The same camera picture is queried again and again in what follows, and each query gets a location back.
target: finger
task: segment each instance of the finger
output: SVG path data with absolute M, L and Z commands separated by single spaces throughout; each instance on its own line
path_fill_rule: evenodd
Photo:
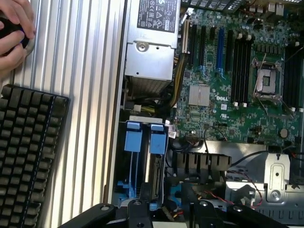
M 28 0 L 13 0 L 18 3 L 25 11 L 28 19 L 33 22 L 34 21 L 34 12 L 32 6 Z
M 20 24 L 20 20 L 12 6 L 7 0 L 0 0 L 0 10 L 7 16 L 7 18 L 15 25 Z
M 24 9 L 15 2 L 12 2 L 12 5 L 18 15 L 18 18 L 20 20 L 20 25 L 22 26 L 25 35 L 29 38 L 29 39 L 33 39 L 34 38 L 34 28 L 32 25 L 32 22 L 29 21 Z
M 12 69 L 24 57 L 24 49 L 18 44 L 7 56 L 0 57 L 0 70 Z
M 0 55 L 7 53 L 24 39 L 22 31 L 14 31 L 6 37 L 0 39 Z

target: aluminum ribbed panel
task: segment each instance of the aluminum ribbed panel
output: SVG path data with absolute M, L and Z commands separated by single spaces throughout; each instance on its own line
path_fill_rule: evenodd
M 102 201 L 117 129 L 115 94 L 124 0 L 32 0 L 34 51 L 10 80 L 69 96 L 63 150 L 39 228 L 56 228 Z

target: motherboard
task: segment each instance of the motherboard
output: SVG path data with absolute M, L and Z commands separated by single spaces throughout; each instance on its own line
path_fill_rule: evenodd
M 197 10 L 181 33 L 190 58 L 174 116 L 179 137 L 202 139 L 216 126 L 229 142 L 300 143 L 300 31 L 255 6 L 234 14 Z M 211 130 L 206 139 L 222 136 Z

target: keyboard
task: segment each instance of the keyboard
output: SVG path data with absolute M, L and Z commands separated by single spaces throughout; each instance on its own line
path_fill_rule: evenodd
M 14 85 L 0 99 L 0 228 L 34 228 L 69 99 Z

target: black wire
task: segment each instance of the black wire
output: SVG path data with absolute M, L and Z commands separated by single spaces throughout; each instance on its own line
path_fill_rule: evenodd
M 208 146 L 207 146 L 207 142 L 206 142 L 206 133 L 209 129 L 214 129 L 214 130 L 218 131 L 223 136 L 223 138 L 226 138 L 225 135 L 223 134 L 223 132 L 219 128 L 217 128 L 215 126 L 210 126 L 209 128 L 207 128 L 204 132 L 204 138 L 203 138 L 207 153 L 209 153 L 209 150 L 208 150 Z
M 240 164 L 243 160 L 246 160 L 247 158 L 250 158 L 252 156 L 262 154 L 262 153 L 269 153 L 269 151 L 258 151 L 258 152 L 251 153 L 251 154 L 241 158 L 240 160 L 236 161 L 235 163 L 232 163 L 230 167 L 236 166 L 236 165 Z

